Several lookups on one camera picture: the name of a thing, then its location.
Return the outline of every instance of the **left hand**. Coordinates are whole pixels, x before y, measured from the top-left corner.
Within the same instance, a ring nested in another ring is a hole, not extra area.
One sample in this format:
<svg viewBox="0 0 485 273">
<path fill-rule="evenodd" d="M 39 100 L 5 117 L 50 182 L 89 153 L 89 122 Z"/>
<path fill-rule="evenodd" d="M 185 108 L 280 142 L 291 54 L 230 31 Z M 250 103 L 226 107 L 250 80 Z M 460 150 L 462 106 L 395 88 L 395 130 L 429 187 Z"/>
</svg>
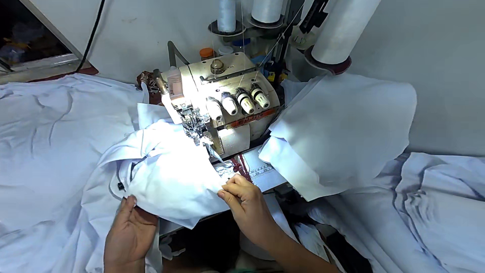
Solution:
<svg viewBox="0 0 485 273">
<path fill-rule="evenodd" d="M 158 217 L 136 206 L 136 198 L 123 198 L 106 237 L 104 272 L 145 272 L 145 256 L 155 237 Z"/>
</svg>

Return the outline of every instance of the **hand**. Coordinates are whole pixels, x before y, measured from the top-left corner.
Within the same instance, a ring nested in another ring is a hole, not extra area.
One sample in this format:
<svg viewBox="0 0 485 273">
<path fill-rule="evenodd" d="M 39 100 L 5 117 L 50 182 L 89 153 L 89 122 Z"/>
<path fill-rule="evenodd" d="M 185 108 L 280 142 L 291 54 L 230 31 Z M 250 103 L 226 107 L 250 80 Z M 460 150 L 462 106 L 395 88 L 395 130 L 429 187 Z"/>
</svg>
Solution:
<svg viewBox="0 0 485 273">
<path fill-rule="evenodd" d="M 153 243 L 158 217 L 135 206 L 133 195 L 121 201 L 104 246 L 106 273 L 145 272 L 145 256 Z"/>
<path fill-rule="evenodd" d="M 222 188 L 217 195 L 230 207 L 239 229 L 250 241 L 268 250 L 286 236 L 271 216 L 257 186 L 236 174 Z"/>
</svg>

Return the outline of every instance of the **white thread spool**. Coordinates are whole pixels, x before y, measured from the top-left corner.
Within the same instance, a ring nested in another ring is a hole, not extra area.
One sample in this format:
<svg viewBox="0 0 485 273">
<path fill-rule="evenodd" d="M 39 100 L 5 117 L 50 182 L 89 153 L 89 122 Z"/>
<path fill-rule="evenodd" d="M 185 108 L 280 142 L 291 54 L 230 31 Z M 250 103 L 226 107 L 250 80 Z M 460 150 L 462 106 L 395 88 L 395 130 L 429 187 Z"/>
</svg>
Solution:
<svg viewBox="0 0 485 273">
<path fill-rule="evenodd" d="M 283 8 L 283 0 L 254 0 L 251 16 L 263 23 L 278 22 Z"/>
<path fill-rule="evenodd" d="M 236 1 L 219 1 L 219 18 L 217 29 L 221 32 L 233 32 L 236 30 Z"/>
<path fill-rule="evenodd" d="M 328 14 L 312 57 L 324 64 L 345 61 L 381 0 L 339 0 Z"/>
</svg>

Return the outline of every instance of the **white wall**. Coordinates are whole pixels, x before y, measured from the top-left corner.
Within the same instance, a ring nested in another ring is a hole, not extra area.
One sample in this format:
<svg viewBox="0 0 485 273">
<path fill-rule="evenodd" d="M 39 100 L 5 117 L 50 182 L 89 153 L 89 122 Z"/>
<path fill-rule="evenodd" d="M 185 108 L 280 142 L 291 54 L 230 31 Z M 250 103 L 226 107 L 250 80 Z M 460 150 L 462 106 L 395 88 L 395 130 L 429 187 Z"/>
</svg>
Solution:
<svg viewBox="0 0 485 273">
<path fill-rule="evenodd" d="M 409 148 L 485 155 L 485 1 L 382 0 L 350 72 L 411 83 Z"/>
<path fill-rule="evenodd" d="M 31 0 L 84 52 L 100 0 Z M 104 77 L 134 83 L 143 70 L 167 70 L 167 41 L 190 61 L 199 50 L 219 46 L 207 30 L 217 19 L 218 0 L 106 0 L 89 61 Z"/>
</svg>

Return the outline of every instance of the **orange bottle cap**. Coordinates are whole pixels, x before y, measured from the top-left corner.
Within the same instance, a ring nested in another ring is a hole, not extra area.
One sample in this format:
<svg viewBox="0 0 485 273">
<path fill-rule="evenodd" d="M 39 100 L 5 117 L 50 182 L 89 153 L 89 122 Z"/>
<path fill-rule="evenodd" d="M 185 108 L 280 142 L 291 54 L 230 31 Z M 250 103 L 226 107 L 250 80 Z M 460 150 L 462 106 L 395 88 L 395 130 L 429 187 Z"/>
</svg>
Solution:
<svg viewBox="0 0 485 273">
<path fill-rule="evenodd" d="M 202 58 L 214 57 L 214 50 L 212 48 L 204 48 L 199 51 Z"/>
</svg>

